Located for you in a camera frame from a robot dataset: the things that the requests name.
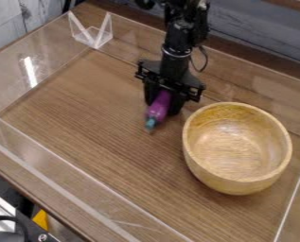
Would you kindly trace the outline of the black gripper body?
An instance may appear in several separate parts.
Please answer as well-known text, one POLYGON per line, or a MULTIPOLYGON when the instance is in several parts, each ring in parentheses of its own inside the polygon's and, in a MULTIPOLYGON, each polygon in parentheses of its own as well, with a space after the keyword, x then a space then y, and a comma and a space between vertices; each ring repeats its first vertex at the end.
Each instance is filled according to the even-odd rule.
POLYGON ((173 95, 182 93, 186 95, 186 101, 199 101, 205 84, 190 72, 190 56, 173 57, 166 51, 162 51, 161 60, 139 60, 135 77, 143 82, 157 83, 159 91, 166 90, 173 95))

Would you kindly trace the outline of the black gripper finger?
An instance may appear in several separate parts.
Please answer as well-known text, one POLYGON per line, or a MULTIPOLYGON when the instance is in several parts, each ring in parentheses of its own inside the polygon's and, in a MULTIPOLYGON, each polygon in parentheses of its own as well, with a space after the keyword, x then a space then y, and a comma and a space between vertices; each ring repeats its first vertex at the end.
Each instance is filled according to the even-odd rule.
POLYGON ((186 102, 186 95, 182 93, 174 93, 171 95, 171 104, 169 107, 169 115, 177 115, 182 109, 186 102))
POLYGON ((150 105, 153 100, 155 99, 158 91, 159 91, 159 85, 157 83, 151 83, 151 82, 145 83, 145 100, 147 105, 150 105))

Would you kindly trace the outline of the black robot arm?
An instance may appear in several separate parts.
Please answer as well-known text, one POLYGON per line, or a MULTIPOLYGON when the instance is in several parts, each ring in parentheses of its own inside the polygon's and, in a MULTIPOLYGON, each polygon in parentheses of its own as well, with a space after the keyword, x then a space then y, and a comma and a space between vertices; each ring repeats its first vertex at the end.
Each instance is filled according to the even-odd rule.
POLYGON ((135 77, 145 86, 145 100, 151 105, 161 90, 171 97, 167 114, 177 115, 187 101, 199 101, 206 89, 193 75, 193 50, 207 57, 202 43, 209 34, 207 0, 134 0, 141 9, 159 5, 165 11, 165 41, 161 45, 161 60, 138 60, 135 77))

